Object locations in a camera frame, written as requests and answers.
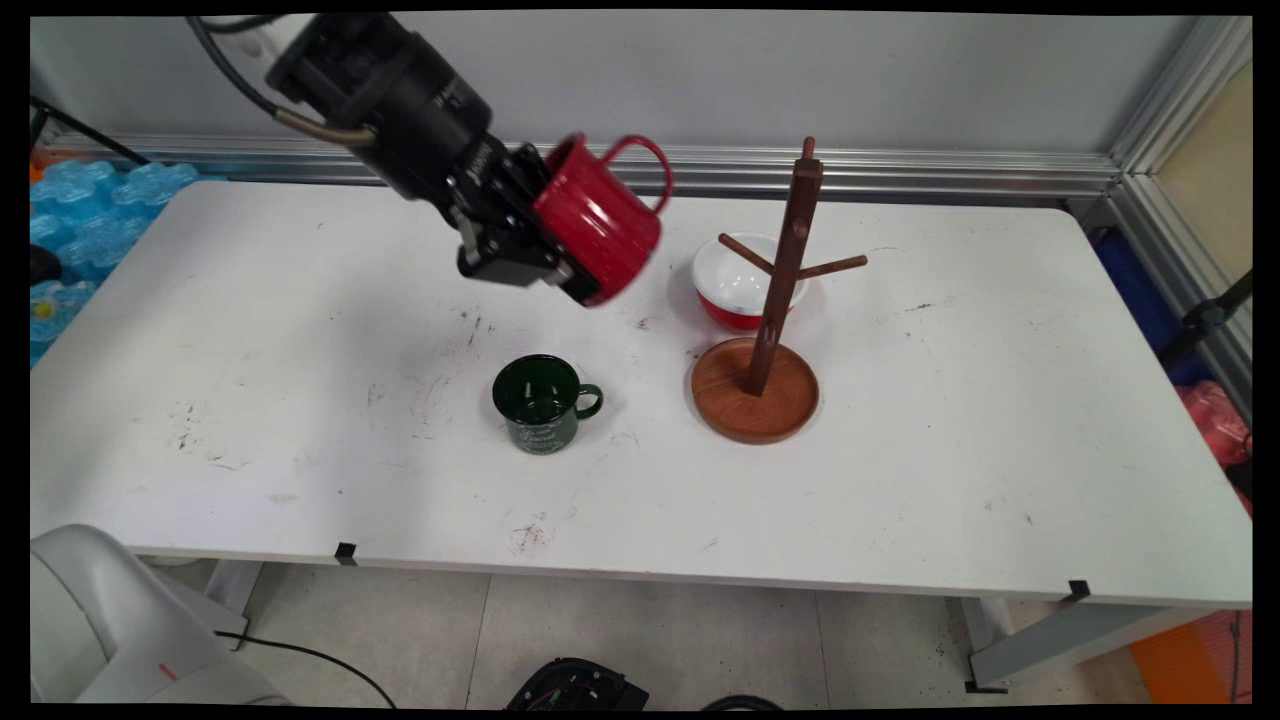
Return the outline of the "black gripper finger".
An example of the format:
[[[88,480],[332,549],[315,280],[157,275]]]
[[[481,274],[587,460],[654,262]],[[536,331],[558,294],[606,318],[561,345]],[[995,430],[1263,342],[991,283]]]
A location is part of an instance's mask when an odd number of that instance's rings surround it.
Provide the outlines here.
[[[540,197],[550,183],[553,172],[536,147],[518,147],[509,155],[513,173],[530,197]]]
[[[599,302],[602,286],[573,258],[541,243],[490,242],[458,249],[462,277],[527,288],[548,284],[585,307]]]

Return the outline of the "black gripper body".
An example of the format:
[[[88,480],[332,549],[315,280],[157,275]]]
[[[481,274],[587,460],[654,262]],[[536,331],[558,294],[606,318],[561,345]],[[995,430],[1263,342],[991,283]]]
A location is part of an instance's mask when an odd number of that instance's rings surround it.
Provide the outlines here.
[[[556,249],[509,161],[536,146],[492,135],[492,109],[443,56],[428,45],[357,45],[349,70],[358,122],[378,138],[364,159],[389,186],[430,202],[463,245]]]

